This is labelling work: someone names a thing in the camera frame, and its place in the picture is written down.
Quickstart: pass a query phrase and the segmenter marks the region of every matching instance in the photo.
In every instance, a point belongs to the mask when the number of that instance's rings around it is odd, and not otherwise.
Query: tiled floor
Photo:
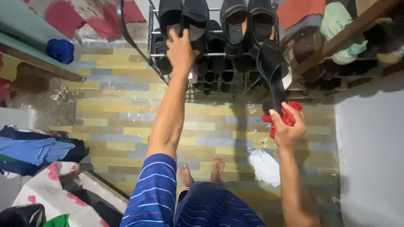
[[[77,101],[75,120],[51,128],[65,130],[90,147],[95,172],[131,194],[145,159],[147,139],[167,86],[146,66],[137,51],[123,42],[76,46],[78,72],[85,83],[62,81]],[[146,52],[146,44],[140,44]],[[185,124],[178,147],[178,166],[187,163],[195,181],[207,181],[211,161],[225,161],[222,179],[271,226],[282,226],[280,187],[255,181],[248,151],[264,148],[277,159],[277,147],[261,121],[260,104],[251,94],[187,94]],[[302,181],[320,207],[325,226],[337,223],[338,154],[332,105],[305,104],[307,133],[296,146]],[[178,181],[177,191],[183,183]]]

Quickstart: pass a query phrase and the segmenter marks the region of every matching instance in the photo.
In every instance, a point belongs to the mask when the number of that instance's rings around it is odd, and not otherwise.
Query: blue striped shirt
[[[172,157],[161,153],[148,157],[120,227],[265,226],[244,201],[210,182],[194,183],[175,212],[176,172]]]

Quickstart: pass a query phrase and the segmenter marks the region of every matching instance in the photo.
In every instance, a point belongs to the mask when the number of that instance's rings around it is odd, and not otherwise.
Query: foot
[[[212,183],[221,184],[220,175],[222,174],[224,167],[225,163],[223,160],[220,157],[215,156],[213,159],[212,172],[210,173],[210,181]]]
[[[194,179],[192,179],[191,171],[186,164],[179,169],[178,175],[187,187],[190,187],[193,183],[195,183]]]

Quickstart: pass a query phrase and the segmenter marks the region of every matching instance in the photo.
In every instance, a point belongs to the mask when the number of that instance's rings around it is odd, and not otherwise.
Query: striped sleeve
[[[142,167],[120,227],[172,227],[177,164],[166,154],[149,156]]]

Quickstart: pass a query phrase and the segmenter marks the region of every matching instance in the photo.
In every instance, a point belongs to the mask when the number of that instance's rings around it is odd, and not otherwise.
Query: hand
[[[282,103],[283,108],[288,110],[296,120],[293,127],[285,125],[280,115],[273,109],[269,110],[273,124],[276,126],[275,142],[278,145],[278,149],[293,150],[293,145],[306,133],[306,125],[303,121],[303,114],[291,107],[287,103]]]
[[[171,40],[167,40],[167,47],[169,48],[167,57],[173,66],[173,75],[175,72],[175,74],[188,77],[199,51],[191,48],[189,29],[184,29],[182,37],[179,37],[174,29],[170,29],[169,34]]]

